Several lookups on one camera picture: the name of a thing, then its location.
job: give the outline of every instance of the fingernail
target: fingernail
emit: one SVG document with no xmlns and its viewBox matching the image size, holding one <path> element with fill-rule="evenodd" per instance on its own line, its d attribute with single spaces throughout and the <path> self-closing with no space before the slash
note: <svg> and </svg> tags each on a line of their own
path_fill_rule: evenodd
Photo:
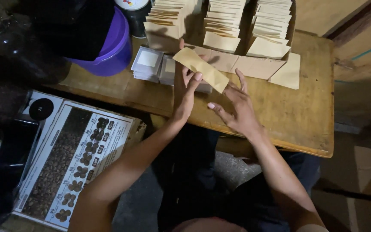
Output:
<svg viewBox="0 0 371 232">
<path fill-rule="evenodd" d="M 203 74 L 201 72 L 197 72 L 194 77 L 197 81 L 201 80 L 201 77 L 203 76 Z"/>
</svg>

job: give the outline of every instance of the hand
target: hand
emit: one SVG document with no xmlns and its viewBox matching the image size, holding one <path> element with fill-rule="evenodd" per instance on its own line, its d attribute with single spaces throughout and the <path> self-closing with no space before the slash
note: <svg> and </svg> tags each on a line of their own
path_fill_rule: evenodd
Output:
<svg viewBox="0 0 371 232">
<path fill-rule="evenodd" d="M 180 39 L 180 50 L 184 48 L 184 40 Z M 190 72 L 190 70 L 176 62 L 174 76 L 174 110 L 175 120 L 187 121 L 194 106 L 194 92 L 202 80 L 201 72 Z"/>
<path fill-rule="evenodd" d="M 228 127 L 243 134 L 246 138 L 251 139 L 256 134 L 263 132 L 263 126 L 255 117 L 251 98 L 247 94 L 247 82 L 243 73 L 236 69 L 236 74 L 240 79 L 241 89 L 230 81 L 223 92 L 233 104 L 234 112 L 232 112 L 232 114 L 227 113 L 221 105 L 213 102 L 210 102 L 208 107 L 212 109 Z"/>
</svg>

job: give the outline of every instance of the purple bucket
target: purple bucket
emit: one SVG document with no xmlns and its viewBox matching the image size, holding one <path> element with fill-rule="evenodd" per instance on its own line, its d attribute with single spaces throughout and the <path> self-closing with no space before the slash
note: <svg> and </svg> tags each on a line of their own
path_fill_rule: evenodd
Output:
<svg viewBox="0 0 371 232">
<path fill-rule="evenodd" d="M 107 38 L 94 61 L 67 58 L 97 76 L 112 76 L 124 70 L 131 62 L 132 50 L 127 19 L 116 11 Z"/>
</svg>

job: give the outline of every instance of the wooden table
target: wooden table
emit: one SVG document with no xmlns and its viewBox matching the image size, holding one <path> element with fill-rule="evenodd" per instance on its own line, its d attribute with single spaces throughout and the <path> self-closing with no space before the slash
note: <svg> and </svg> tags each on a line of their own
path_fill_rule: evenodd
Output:
<svg viewBox="0 0 371 232">
<path fill-rule="evenodd" d="M 133 39 L 133 60 L 146 39 Z M 301 55 L 300 89 L 293 90 L 266 80 L 247 77 L 249 94 L 260 122 L 276 146 L 331 157 L 333 154 L 333 46 L 328 39 L 296 32 L 292 52 Z M 172 113 L 173 87 L 133 78 L 131 64 L 111 77 L 90 74 L 78 65 L 52 88 L 104 102 L 136 108 L 160 116 Z M 238 77 L 224 73 L 238 83 Z M 230 102 L 215 90 L 196 93 L 188 122 L 228 134 L 236 134 L 207 108 L 208 102 Z"/>
</svg>

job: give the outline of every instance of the dark pants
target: dark pants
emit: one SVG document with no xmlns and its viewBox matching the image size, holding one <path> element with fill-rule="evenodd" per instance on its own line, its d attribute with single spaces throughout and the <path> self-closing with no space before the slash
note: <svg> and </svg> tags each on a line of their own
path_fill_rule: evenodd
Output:
<svg viewBox="0 0 371 232">
<path fill-rule="evenodd" d="M 214 176 L 215 147 L 219 133 L 186 124 L 160 154 L 174 163 L 158 211 L 159 231 L 173 229 L 194 218 L 219 217 L 249 232 L 290 231 L 274 203 L 261 173 L 227 194 Z M 320 158 L 305 153 L 281 152 L 309 192 L 317 181 Z"/>
</svg>

